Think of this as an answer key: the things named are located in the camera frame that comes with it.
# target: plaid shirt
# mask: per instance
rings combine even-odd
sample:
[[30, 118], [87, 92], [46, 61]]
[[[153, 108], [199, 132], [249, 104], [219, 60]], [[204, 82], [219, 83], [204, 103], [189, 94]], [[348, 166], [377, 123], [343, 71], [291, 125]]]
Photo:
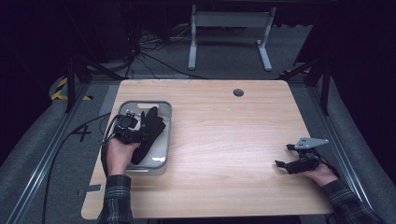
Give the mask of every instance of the plaid shirt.
[[335, 180], [323, 189], [333, 207], [337, 224], [385, 223], [342, 180]]
[[106, 182], [105, 200], [97, 223], [134, 223], [131, 210], [131, 178], [111, 175]]
[[[342, 180], [335, 180], [323, 189], [332, 204], [337, 224], [385, 223]], [[103, 209], [97, 223], [134, 223], [129, 176], [112, 175], [107, 179]]]

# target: person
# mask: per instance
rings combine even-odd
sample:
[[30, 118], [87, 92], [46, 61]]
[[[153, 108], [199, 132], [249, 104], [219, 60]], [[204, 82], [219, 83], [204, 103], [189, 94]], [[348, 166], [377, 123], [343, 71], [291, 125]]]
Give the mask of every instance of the person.
[[[138, 147], [138, 143], [124, 145], [116, 138], [109, 140], [106, 153], [108, 178], [103, 209], [97, 223], [134, 223], [131, 178], [125, 175], [125, 170]], [[311, 178], [323, 188], [338, 224], [385, 223], [326, 165], [320, 164], [316, 170], [302, 172], [301, 175]]]

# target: light wood surface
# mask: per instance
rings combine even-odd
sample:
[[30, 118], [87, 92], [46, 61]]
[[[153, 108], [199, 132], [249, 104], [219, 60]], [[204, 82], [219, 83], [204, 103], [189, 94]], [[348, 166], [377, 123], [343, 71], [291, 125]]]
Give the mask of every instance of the light wood surface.
[[[242, 97], [233, 90], [244, 91]], [[321, 189], [288, 175], [274, 160], [295, 161], [286, 149], [309, 137], [284, 81], [122, 81], [111, 113], [128, 100], [167, 101], [172, 125], [163, 175], [131, 175], [136, 218], [327, 214]], [[103, 184], [98, 157], [91, 185]], [[104, 193], [87, 194], [81, 214], [96, 219]]]

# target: person's left hand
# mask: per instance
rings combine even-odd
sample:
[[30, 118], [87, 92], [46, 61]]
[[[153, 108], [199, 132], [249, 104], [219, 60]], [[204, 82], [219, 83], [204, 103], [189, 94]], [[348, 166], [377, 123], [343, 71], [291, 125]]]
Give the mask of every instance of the person's left hand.
[[106, 162], [108, 175], [125, 175], [125, 170], [131, 162], [134, 150], [140, 143], [125, 145], [116, 138], [111, 138], [107, 143]]

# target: gray carpet floor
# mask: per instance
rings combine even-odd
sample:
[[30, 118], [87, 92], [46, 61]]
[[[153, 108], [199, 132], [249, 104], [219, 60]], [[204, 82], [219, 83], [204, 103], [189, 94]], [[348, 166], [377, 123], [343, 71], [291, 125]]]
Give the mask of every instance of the gray carpet floor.
[[[271, 30], [266, 48], [273, 70], [265, 72], [255, 41], [260, 39], [262, 31], [246, 29], [230, 32], [228, 29], [202, 29], [198, 34], [197, 64], [194, 71], [188, 70], [190, 50], [189, 35], [175, 39], [162, 49], [144, 51], [148, 55], [171, 65], [174, 69], [140, 55], [134, 60], [129, 78], [193, 78], [182, 73], [194, 74], [209, 79], [274, 79], [283, 70], [291, 69], [301, 45], [304, 43], [310, 27], [294, 28], [282, 26]], [[117, 62], [106, 64], [111, 67]], [[118, 72], [125, 76], [126, 69]], [[312, 137], [329, 138], [329, 132], [316, 110], [317, 102], [309, 94], [320, 90], [320, 85], [308, 89], [299, 75], [290, 81], [290, 89], [302, 113], [304, 122]], [[102, 75], [95, 75], [86, 95], [93, 96], [90, 101], [82, 101], [71, 118], [63, 138], [79, 124], [97, 118], [109, 112], [118, 86], [114, 81]], [[53, 94], [55, 82], [49, 90]], [[0, 223], [6, 223], [18, 199], [29, 182], [33, 170], [40, 162], [52, 136], [56, 132], [66, 108], [66, 101], [55, 100], [51, 107], [27, 130], [21, 141], [15, 146], [6, 162], [0, 168]], [[371, 153], [359, 130], [349, 116], [340, 99], [334, 83], [331, 83], [327, 119], [332, 123], [339, 141], [354, 167], [361, 186], [374, 210], [388, 223], [396, 223], [394, 214], [396, 188], [386, 176], [381, 166]], [[46, 211], [47, 223], [94, 223], [85, 220], [80, 210], [85, 197], [85, 190], [90, 182], [99, 145], [105, 131], [108, 118], [98, 119], [88, 124], [91, 132], [81, 138], [81, 134], [71, 134], [64, 142], [54, 163], [49, 183], [49, 197]], [[320, 149], [332, 164], [343, 170], [334, 154], [333, 146]], [[32, 201], [26, 204], [21, 216], [21, 223], [41, 223], [44, 192], [47, 178], [43, 180]], [[324, 216], [300, 216], [304, 224], [324, 224]], [[148, 220], [137, 220], [148, 223]]]

